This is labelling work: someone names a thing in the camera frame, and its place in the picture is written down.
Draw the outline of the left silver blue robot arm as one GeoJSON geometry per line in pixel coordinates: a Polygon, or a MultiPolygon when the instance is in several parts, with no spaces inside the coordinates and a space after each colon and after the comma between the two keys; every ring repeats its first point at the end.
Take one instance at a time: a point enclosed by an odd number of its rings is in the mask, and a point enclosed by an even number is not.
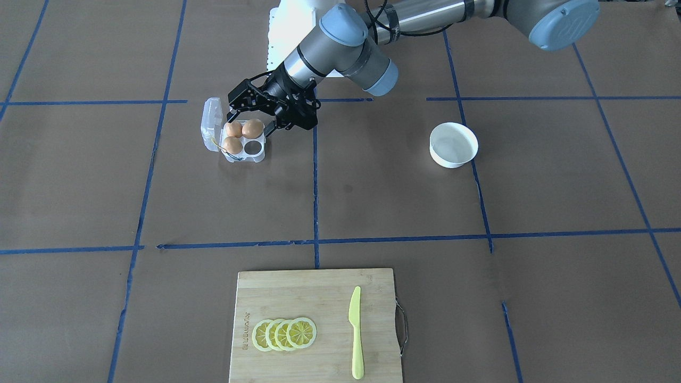
{"type": "Polygon", "coordinates": [[[581,39],[599,12],[597,1],[384,1],[380,8],[363,13],[338,3],[282,63],[262,73],[262,85],[253,85],[249,78],[229,92],[226,121],[260,111],[274,117],[265,135],[294,126],[313,129],[321,106],[315,90],[329,73],[340,73],[374,97],[394,88],[398,68],[381,45],[404,36],[440,34],[474,17],[499,17],[543,51],[558,51],[581,39]]]}

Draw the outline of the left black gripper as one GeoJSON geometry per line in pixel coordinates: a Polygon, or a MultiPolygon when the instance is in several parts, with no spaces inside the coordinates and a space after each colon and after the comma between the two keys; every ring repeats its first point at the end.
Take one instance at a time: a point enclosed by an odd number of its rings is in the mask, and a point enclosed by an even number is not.
{"type": "MultiPolygon", "coordinates": [[[[309,78],[308,84],[313,80],[316,81],[315,77],[309,78]]],[[[227,122],[236,121],[242,112],[260,111],[275,117],[263,128],[265,137],[269,137],[277,129],[285,129],[285,122],[280,117],[283,117],[286,108],[286,89],[292,86],[299,85],[287,72],[265,72],[253,78],[246,78],[228,94],[230,111],[227,114],[227,122]]]]}

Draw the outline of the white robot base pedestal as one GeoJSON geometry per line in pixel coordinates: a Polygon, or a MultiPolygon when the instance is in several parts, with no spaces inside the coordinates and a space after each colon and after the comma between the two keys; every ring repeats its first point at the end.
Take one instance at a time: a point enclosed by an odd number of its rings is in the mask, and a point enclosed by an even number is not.
{"type": "Polygon", "coordinates": [[[372,78],[368,29],[343,1],[282,1],[271,14],[268,69],[300,87],[336,71],[365,87],[372,78]]]}

